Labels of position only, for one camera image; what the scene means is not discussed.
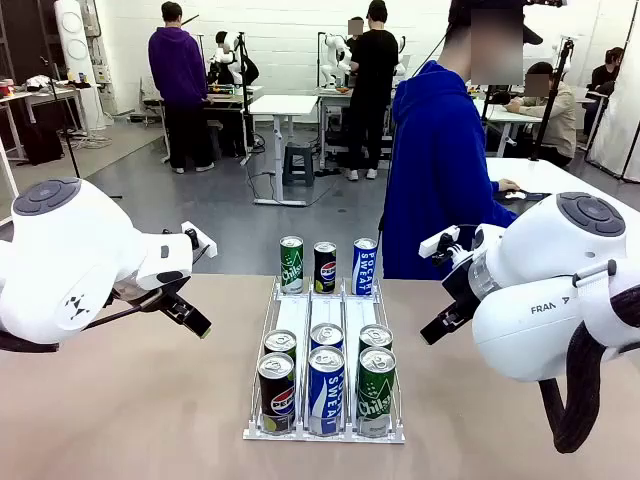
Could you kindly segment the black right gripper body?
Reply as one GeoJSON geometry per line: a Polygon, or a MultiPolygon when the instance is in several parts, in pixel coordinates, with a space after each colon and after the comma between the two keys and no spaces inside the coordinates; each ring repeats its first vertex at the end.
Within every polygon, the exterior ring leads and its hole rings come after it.
{"type": "Polygon", "coordinates": [[[484,298],[484,290],[475,275],[472,257],[462,261],[443,280],[442,286],[453,303],[442,312],[444,323],[464,323],[473,315],[484,298]]]}

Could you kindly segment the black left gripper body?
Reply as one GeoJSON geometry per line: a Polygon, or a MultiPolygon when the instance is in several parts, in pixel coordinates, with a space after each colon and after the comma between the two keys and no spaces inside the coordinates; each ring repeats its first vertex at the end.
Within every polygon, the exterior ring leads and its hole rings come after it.
{"type": "Polygon", "coordinates": [[[161,312],[173,320],[171,307],[177,300],[186,301],[179,295],[179,291],[189,280],[189,277],[183,277],[159,287],[152,287],[150,290],[131,282],[119,282],[112,289],[112,298],[126,303],[128,308],[113,314],[112,317],[121,318],[133,313],[161,312]]]}

